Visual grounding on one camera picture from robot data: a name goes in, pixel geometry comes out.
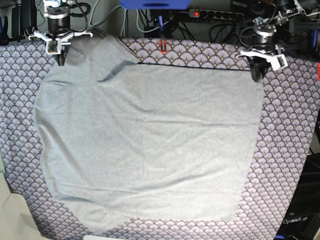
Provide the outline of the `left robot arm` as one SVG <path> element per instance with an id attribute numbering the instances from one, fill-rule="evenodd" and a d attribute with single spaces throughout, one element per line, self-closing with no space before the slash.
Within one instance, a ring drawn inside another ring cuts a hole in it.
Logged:
<path id="1" fill-rule="evenodd" d="M 277 0 L 270 17 L 256 17 L 250 26 L 239 32 L 240 43 L 248 49 L 240 51 L 240 56 L 247 58 L 251 77 L 256 83 L 264 78 L 269 68 L 279 71 L 288 66 L 283 51 L 289 42 L 278 39 L 277 27 L 296 16 L 318 15 L 320 12 L 315 9 L 319 7 L 318 0 Z"/>

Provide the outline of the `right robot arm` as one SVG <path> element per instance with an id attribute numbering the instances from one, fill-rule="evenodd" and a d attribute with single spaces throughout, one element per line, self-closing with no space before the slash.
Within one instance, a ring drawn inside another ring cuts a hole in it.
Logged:
<path id="1" fill-rule="evenodd" d="M 77 0 L 44 0 L 43 6 L 43 16 L 47 20 L 47 31 L 43 33 L 34 30 L 28 36 L 28 40 L 42 40 L 47 55 L 53 56 L 57 64 L 63 66 L 72 39 L 81 36 L 93 37 L 93 33 L 88 31 L 88 14 L 91 12 L 91 6 Z M 83 18 L 85 27 L 80 30 L 72 29 L 71 18 Z"/>

